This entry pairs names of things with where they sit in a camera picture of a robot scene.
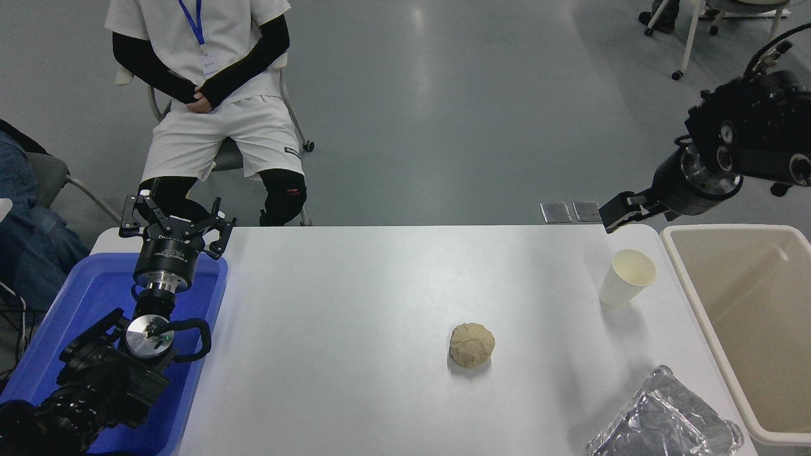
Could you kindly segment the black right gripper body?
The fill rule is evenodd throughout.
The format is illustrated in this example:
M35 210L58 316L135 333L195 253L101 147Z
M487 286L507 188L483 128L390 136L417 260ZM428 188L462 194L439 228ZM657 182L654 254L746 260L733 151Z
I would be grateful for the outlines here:
M710 172L693 148L680 148L655 171L651 211L696 216L729 199L729 177Z

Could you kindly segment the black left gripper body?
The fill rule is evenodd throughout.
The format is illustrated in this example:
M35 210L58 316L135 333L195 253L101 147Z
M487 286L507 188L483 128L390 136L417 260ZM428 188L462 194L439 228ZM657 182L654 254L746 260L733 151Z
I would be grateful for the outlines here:
M167 271L176 275L192 275L200 252L205 249L200 234L191 233L190 220L171 220L170 232L153 223L145 228L144 244L141 248L134 274Z

